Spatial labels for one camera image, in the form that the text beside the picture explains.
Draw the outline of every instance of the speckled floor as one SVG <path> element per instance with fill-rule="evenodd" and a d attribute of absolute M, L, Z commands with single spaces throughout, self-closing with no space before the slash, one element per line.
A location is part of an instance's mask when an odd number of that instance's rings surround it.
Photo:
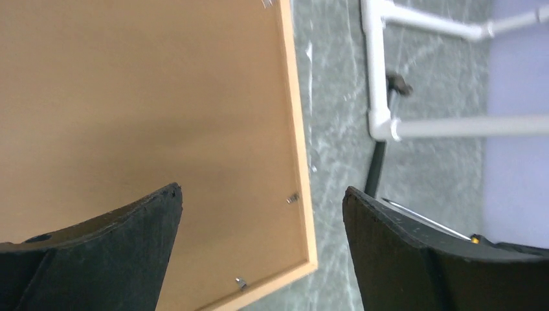
<path fill-rule="evenodd" d="M 463 21 L 491 14 L 491 0 L 396 2 Z M 293 17 L 320 268 L 245 310 L 363 310 L 341 216 L 344 190 L 364 187 L 374 149 L 359 0 L 294 0 Z M 389 25 L 385 50 L 387 68 L 414 87 L 401 119 L 485 113 L 488 43 Z M 390 143 L 379 194 L 479 233 L 483 152 L 482 139 Z"/>

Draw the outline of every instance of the wooden board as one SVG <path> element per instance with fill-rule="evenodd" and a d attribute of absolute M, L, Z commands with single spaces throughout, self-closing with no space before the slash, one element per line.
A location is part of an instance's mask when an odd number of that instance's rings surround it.
<path fill-rule="evenodd" d="M 0 42 L 0 240 L 176 181 L 159 310 L 234 310 L 316 268 L 288 0 L 0 0 Z"/>

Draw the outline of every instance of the metal rod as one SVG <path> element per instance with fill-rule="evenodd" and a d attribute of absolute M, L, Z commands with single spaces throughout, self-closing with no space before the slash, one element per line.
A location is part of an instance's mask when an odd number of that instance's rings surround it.
<path fill-rule="evenodd" d="M 383 2 L 382 15 L 386 21 L 458 36 L 467 40 L 478 40 L 482 35 L 482 27 L 480 25 L 467 25 L 459 21 L 395 5 L 389 0 L 384 0 Z"/>
<path fill-rule="evenodd" d="M 484 29 L 486 35 L 493 38 L 504 32 L 521 29 L 538 23 L 546 23 L 548 21 L 549 5 L 545 5 L 532 12 L 511 16 L 497 21 L 488 21 L 484 25 Z"/>
<path fill-rule="evenodd" d="M 387 99 L 389 103 L 389 109 L 391 110 L 391 117 L 393 117 L 393 113 L 396 112 L 396 104 L 398 103 L 398 93 L 394 89 L 391 89 L 389 91 L 389 94 L 387 94 Z"/>
<path fill-rule="evenodd" d="M 396 207 L 396 208 L 398 208 L 398 209 L 401 209 L 401 210 L 405 211 L 406 213 L 409 213 L 409 214 L 411 214 L 411 215 L 413 215 L 413 216 L 415 216 L 415 217 L 417 217 L 417 218 L 423 220 L 424 222 L 427 222 L 428 224 L 433 225 L 434 227 L 436 227 L 436 228 L 438 228 L 438 229 L 440 229 L 440 230 L 442 230 L 442 231 L 444 231 L 444 232 L 446 232 L 446 233 L 449 233 L 449 234 L 451 234 L 451 235 L 457 236 L 458 238 L 462 238 L 462 239 L 467 240 L 467 241 L 470 241 L 470 240 L 471 240 L 471 238 L 469 238 L 468 236 L 463 235 L 463 234 L 461 234 L 461 233 L 459 233 L 459 232 L 457 232 L 457 231 L 455 231 L 455 230 L 452 230 L 452 229 L 446 227 L 445 225 L 441 225 L 441 224 L 439 224 L 438 222 L 435 222 L 434 220 L 431 220 L 431 219 L 429 219 L 429 218 L 427 218 L 427 217 L 425 217 L 425 216 L 423 216 L 423 215 L 421 215 L 421 214 L 418 214 L 418 213 L 412 211 L 411 209 L 408 209 L 408 208 L 402 206 L 401 204 L 398 204 L 398 203 L 396 203 L 396 202 L 394 202 L 394 201 L 391 201 L 391 200 L 389 200 L 389 199 L 386 199 L 386 198 L 381 198 L 381 199 L 382 199 L 383 201 L 385 201 L 385 202 L 387 202 L 387 203 L 393 205 L 394 207 Z"/>
<path fill-rule="evenodd" d="M 540 136 L 549 135 L 549 115 L 401 121 L 394 131 L 399 138 Z"/>
<path fill-rule="evenodd" d="M 363 31 L 366 39 L 366 61 L 368 63 L 368 92 L 370 110 L 368 123 L 370 135 L 375 139 L 383 136 L 378 131 L 386 130 L 384 123 L 390 122 L 391 112 L 387 103 L 387 81 L 385 80 L 385 48 L 383 43 L 383 1 L 361 0 Z"/>

